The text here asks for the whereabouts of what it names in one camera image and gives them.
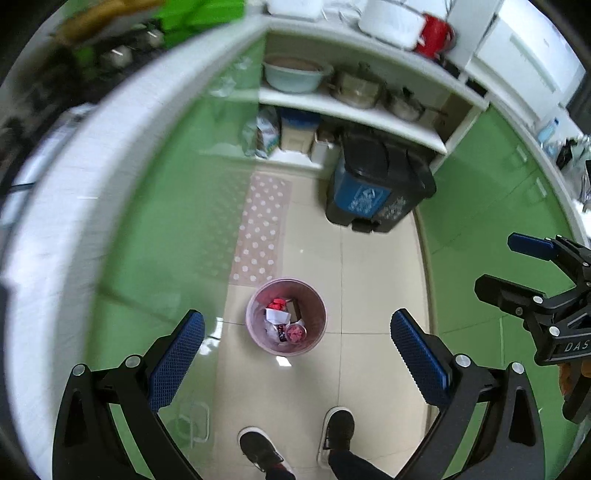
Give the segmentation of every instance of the tile floor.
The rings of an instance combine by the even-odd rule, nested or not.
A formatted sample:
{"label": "tile floor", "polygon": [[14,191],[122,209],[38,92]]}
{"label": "tile floor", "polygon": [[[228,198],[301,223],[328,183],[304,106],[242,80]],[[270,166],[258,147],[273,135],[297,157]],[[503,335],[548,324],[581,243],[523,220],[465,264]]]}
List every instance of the tile floor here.
{"label": "tile floor", "polygon": [[290,367],[253,343],[244,325],[253,287],[229,286],[217,365],[216,435],[205,480],[262,479],[236,443],[263,428],[300,480],[333,478],[316,464],[322,421],[336,405],[356,420],[352,450],[396,475],[424,436],[427,406],[389,337],[401,307],[428,327],[427,289],[413,215],[388,235],[365,235],[324,217],[326,184],[293,182],[281,274],[313,285],[329,321],[323,340]]}

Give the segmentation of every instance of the foot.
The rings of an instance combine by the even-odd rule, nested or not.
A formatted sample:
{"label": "foot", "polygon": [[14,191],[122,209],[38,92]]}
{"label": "foot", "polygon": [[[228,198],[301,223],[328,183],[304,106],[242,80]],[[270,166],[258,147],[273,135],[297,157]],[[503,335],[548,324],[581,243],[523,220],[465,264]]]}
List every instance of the foot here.
{"label": "foot", "polygon": [[269,436],[256,427],[246,427],[238,434],[238,446],[261,472],[268,472],[273,468],[285,469],[291,472],[291,467],[277,452]]}
{"label": "foot", "polygon": [[320,448],[318,450],[318,465],[330,468],[329,453],[331,450],[350,450],[351,438],[355,431],[355,420],[348,408],[331,408],[322,427]]}

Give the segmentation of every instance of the white shoe sole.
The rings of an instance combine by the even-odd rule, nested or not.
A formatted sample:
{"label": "white shoe sole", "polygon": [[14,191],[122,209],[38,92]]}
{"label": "white shoe sole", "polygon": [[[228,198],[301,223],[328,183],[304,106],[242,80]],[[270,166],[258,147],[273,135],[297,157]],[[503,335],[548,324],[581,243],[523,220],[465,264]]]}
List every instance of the white shoe sole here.
{"label": "white shoe sole", "polygon": [[[287,461],[285,460],[285,457],[281,454],[281,452],[279,450],[277,450],[277,447],[273,443],[273,440],[271,440],[271,438],[263,430],[261,430],[258,427],[246,427],[246,428],[244,428],[244,429],[242,429],[242,430],[240,430],[238,432],[237,441],[238,441],[238,448],[240,448],[240,451],[242,451],[242,448],[240,447],[240,438],[242,437],[242,435],[244,435],[245,433],[248,433],[248,432],[257,432],[257,433],[260,433],[261,435],[263,435],[263,437],[265,437],[267,440],[269,440],[269,443],[271,445],[273,445],[273,448],[275,449],[275,451],[281,456],[281,458],[283,458],[283,461],[281,462],[281,464],[285,467],[285,470],[287,470],[289,473],[293,473],[293,470],[291,469],[290,464],[287,463]],[[254,464],[254,465],[259,470],[261,470],[261,468],[257,464]]]}
{"label": "white shoe sole", "polygon": [[338,411],[341,411],[341,410],[348,411],[351,415],[353,415],[353,412],[350,411],[347,407],[333,407],[327,412],[327,414],[324,417],[324,423],[322,425],[322,433],[320,434],[320,446],[318,447],[318,455],[316,457],[316,461],[318,462],[318,466],[320,468],[330,469],[330,465],[328,463],[328,460],[323,459],[323,455],[325,453],[324,439],[326,438],[326,429],[329,426],[330,418],[332,417],[332,415],[334,415],[335,413],[337,413]]}

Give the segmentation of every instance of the screw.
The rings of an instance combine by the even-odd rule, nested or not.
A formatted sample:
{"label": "screw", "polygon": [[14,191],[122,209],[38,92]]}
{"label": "screw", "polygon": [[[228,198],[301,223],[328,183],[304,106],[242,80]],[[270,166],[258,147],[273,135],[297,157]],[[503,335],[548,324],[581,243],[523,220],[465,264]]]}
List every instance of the screw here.
{"label": "screw", "polygon": [[84,364],[78,364],[72,369],[72,375],[79,377],[84,373],[84,370],[86,370]]}
{"label": "screw", "polygon": [[458,365],[460,365],[460,367],[466,368],[466,367],[469,367],[470,366],[470,364],[472,363],[472,361],[470,361],[470,358],[467,357],[466,355],[458,355],[456,357],[456,363]]}
{"label": "screw", "polygon": [[127,359],[125,359],[125,366],[127,368],[135,368],[139,365],[139,363],[141,362],[141,358],[138,357],[137,355],[132,355],[127,357]]}
{"label": "screw", "polygon": [[516,374],[522,374],[523,372],[525,372],[525,368],[523,367],[523,365],[517,363],[517,362],[513,362],[513,364],[511,365],[511,368],[513,369],[513,371]]}

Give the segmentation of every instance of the white paper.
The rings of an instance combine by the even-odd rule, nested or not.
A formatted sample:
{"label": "white paper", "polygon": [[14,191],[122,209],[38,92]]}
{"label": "white paper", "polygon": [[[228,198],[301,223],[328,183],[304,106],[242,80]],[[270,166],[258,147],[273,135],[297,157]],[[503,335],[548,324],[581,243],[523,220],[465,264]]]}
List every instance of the white paper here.
{"label": "white paper", "polygon": [[267,311],[267,322],[273,325],[287,325],[290,322],[291,313],[273,309],[265,310]]}

